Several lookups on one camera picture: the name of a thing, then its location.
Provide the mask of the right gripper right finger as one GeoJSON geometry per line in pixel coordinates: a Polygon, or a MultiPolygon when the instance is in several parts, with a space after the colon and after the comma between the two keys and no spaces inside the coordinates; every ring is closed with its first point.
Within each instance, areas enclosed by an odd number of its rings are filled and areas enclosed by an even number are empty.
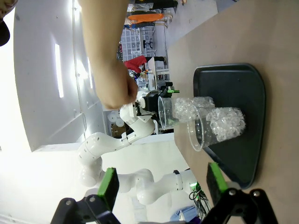
{"type": "Polygon", "coordinates": [[[240,217],[245,224],[278,223],[264,190],[245,193],[229,187],[216,162],[208,163],[206,182],[214,206],[201,221],[203,224],[226,224],[231,217],[240,217]]]}

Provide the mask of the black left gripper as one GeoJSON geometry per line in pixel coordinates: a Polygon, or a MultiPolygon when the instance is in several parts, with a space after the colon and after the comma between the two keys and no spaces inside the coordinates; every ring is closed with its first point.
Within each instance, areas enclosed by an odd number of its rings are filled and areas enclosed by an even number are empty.
{"type": "MultiPolygon", "coordinates": [[[[140,106],[143,110],[151,113],[158,113],[158,98],[159,96],[172,96],[173,93],[180,93],[180,90],[176,90],[173,86],[173,82],[165,82],[161,86],[161,91],[146,91],[141,94],[140,106]]],[[[173,128],[179,120],[174,117],[167,117],[158,114],[153,115],[155,120],[162,128],[173,128]]]]}

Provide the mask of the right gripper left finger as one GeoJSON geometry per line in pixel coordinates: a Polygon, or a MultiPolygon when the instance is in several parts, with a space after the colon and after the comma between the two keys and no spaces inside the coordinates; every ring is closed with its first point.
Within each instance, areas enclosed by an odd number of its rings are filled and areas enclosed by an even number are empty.
{"type": "Polygon", "coordinates": [[[63,198],[53,215],[52,224],[118,224],[113,207],[119,190],[115,168],[108,168],[98,192],[80,201],[63,198]]]}

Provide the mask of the person's right hand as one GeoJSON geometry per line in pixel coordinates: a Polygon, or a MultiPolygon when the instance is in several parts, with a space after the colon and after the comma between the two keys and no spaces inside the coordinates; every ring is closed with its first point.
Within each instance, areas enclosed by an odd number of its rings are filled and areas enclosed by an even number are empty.
{"type": "Polygon", "coordinates": [[[107,109],[119,109],[135,101],[138,86],[122,62],[97,64],[92,69],[97,96],[107,109]]]}

